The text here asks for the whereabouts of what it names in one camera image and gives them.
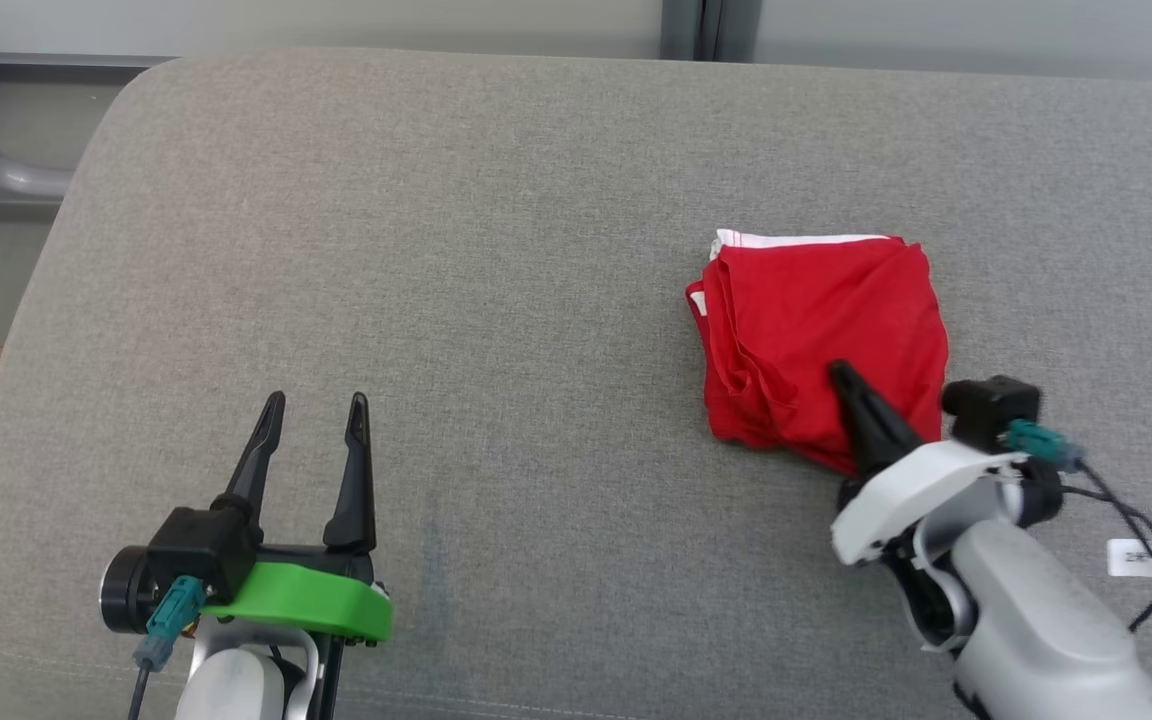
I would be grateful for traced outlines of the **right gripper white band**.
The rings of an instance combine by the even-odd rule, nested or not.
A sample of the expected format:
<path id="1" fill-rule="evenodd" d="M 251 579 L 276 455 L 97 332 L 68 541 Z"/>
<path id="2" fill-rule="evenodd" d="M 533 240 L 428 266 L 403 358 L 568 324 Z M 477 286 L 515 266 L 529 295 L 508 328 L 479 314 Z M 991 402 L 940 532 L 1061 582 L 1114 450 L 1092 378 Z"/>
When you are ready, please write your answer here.
<path id="1" fill-rule="evenodd" d="M 870 478 L 831 525 L 832 547 L 842 564 L 874 562 L 905 529 L 978 480 L 1018 482 L 1020 470 L 1011 465 L 1026 458 L 1024 452 L 990 455 L 956 439 L 923 445 L 850 361 L 832 361 L 829 379 L 856 475 Z"/>

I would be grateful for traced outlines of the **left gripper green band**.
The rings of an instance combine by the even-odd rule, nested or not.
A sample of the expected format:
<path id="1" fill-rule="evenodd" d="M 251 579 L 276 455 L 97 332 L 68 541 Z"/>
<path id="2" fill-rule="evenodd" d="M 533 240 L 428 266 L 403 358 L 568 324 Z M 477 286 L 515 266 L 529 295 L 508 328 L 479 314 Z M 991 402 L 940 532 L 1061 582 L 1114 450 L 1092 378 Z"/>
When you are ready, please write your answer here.
<path id="1" fill-rule="evenodd" d="M 248 438 L 227 488 L 211 510 L 234 509 L 257 521 L 268 483 L 270 461 L 282 438 L 285 392 L 270 393 Z M 310 634 L 334 635 L 347 643 L 391 639 L 394 609 L 387 589 L 376 579 L 370 553 L 376 536 L 374 473 L 369 400 L 353 393 L 346 423 L 346 467 L 323 543 L 329 551 L 274 544 L 259 553 L 230 602 L 210 598 L 200 614 L 287 626 Z M 120 550 L 101 582 L 101 616 L 113 632 L 141 634 L 166 594 L 166 585 L 147 570 L 146 548 Z"/>

